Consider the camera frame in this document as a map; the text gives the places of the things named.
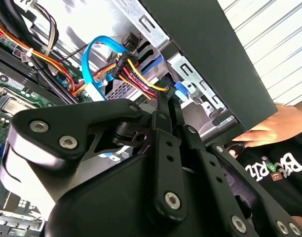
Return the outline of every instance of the wire bundle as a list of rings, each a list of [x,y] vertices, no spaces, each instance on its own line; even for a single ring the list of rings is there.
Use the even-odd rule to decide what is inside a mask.
[[[23,17],[18,12],[16,4],[13,0],[0,1],[0,20],[7,27],[7,29],[0,23],[0,37],[5,36],[10,41],[15,42],[23,49],[32,53],[30,61],[36,69],[36,72],[48,83],[51,90],[53,90],[59,98],[62,99],[66,104],[78,103],[78,100],[70,93],[75,90],[75,83],[73,78],[70,76],[68,71],[57,61],[52,58],[39,53],[34,50],[38,48],[38,44],[35,43],[31,33],[29,32]],[[54,77],[51,71],[48,69],[47,64],[49,63],[65,74],[69,80],[69,90],[67,91],[63,85]]]
[[[116,63],[109,64],[101,68],[100,70],[96,71],[95,73],[93,73],[93,78],[98,79],[101,75],[107,73],[108,71],[111,71],[115,67],[116,67]],[[117,74],[117,77],[119,77],[125,83],[136,88],[138,91],[140,91],[150,100],[156,98],[154,90],[167,91],[166,88],[158,87],[156,85],[151,84],[148,80],[146,80],[141,75],[141,73],[137,70],[137,68],[129,58],[127,58],[127,63],[125,64],[125,66],[122,67],[122,70]],[[83,85],[78,86],[74,95],[77,95],[78,93],[80,93],[82,90],[85,89],[86,85],[84,84],[84,82],[82,82],[82,84]]]
[[[49,12],[39,5],[38,3],[34,4],[34,8],[42,15],[44,18],[46,18],[49,21],[50,24],[50,30],[49,30],[49,40],[48,40],[48,46],[45,50],[45,55],[49,56],[54,45],[57,43],[59,39],[59,31],[57,29],[57,22],[55,19],[49,14]]]

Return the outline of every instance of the black side panel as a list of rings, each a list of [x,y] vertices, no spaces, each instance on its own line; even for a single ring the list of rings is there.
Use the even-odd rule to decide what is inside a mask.
[[[141,2],[246,130],[276,112],[217,0]]]

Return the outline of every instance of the yellow wire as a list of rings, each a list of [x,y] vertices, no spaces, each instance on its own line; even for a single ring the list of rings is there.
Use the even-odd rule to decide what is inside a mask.
[[[133,65],[132,61],[128,58],[128,63],[130,64],[132,70],[138,75],[138,77],[140,77],[141,80],[143,80],[148,86],[156,89],[156,90],[161,90],[161,91],[167,91],[166,88],[162,88],[162,87],[158,87],[156,85],[152,85],[150,82],[148,82],[142,75],[141,73],[138,72],[138,70],[136,69],[135,65]]]
[[[2,26],[0,25],[0,30],[1,32],[11,41],[13,41],[14,43],[18,44],[19,46],[21,46],[22,48],[24,48],[25,50],[30,50],[29,47],[27,47],[25,44],[21,43],[20,41],[18,41],[16,38],[14,38],[11,34],[9,34],[7,32],[7,30]],[[55,60],[53,60],[52,58],[49,58],[43,54],[41,54],[40,52],[36,51],[36,50],[33,50],[32,51],[32,54],[36,55],[37,57],[39,58],[42,58],[43,60],[45,60],[46,62],[50,63],[51,65],[53,65],[54,67],[56,67],[59,71],[61,71],[62,73],[65,74],[65,72],[63,71],[63,69],[61,68],[62,66],[56,62]]]
[[[85,88],[86,88],[86,85],[81,86],[72,95],[77,95],[77,94],[81,93]]]
[[[124,78],[122,75],[118,75],[120,77],[120,79],[122,79],[124,82],[128,83],[129,85],[131,85],[132,87],[136,88],[137,90],[139,90],[142,94],[144,94],[149,100],[151,100],[151,97],[149,97],[147,94],[145,94],[141,89],[139,89],[138,87],[136,87],[134,84],[132,84],[130,81],[128,81],[126,78]]]

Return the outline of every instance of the hand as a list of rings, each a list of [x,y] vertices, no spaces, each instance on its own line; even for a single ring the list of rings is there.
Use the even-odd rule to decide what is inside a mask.
[[[245,147],[257,147],[281,142],[302,132],[302,109],[276,105],[278,112],[234,141],[245,142]]]

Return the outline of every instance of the bolt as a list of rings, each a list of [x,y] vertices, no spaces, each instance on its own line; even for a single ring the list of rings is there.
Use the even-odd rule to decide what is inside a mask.
[[[166,116],[163,115],[163,114],[160,114],[160,117],[163,118],[163,119],[166,119]]]
[[[193,127],[191,127],[191,126],[189,126],[189,131],[190,131],[191,133],[196,133],[195,128],[193,128]]]
[[[34,132],[46,132],[49,130],[49,126],[47,123],[40,121],[40,120],[35,120],[32,121],[29,124],[29,127],[31,128],[32,131]]]
[[[241,233],[246,233],[246,226],[244,222],[238,216],[231,217],[232,224]]]
[[[287,227],[286,227],[281,221],[276,221],[276,224],[277,224],[278,228],[280,229],[280,231],[281,231],[283,234],[285,234],[285,235],[288,234],[288,229],[287,229]]]
[[[167,192],[165,194],[165,201],[166,203],[170,206],[170,208],[177,210],[180,208],[181,206],[181,201],[179,199],[179,197],[172,192]]]
[[[59,139],[59,144],[65,149],[72,150],[77,147],[77,140],[72,136],[63,136]]]
[[[297,228],[297,226],[295,226],[294,223],[289,223],[289,226],[290,226],[290,228],[293,230],[293,232],[294,232],[296,235],[298,235],[298,236],[301,235],[300,230]]]
[[[219,146],[216,146],[216,149],[217,149],[217,151],[220,152],[220,153],[223,153],[223,152],[224,152],[223,149],[222,149],[221,147],[219,147]]]
[[[134,105],[129,105],[129,108],[132,109],[133,111],[138,111],[137,107]]]

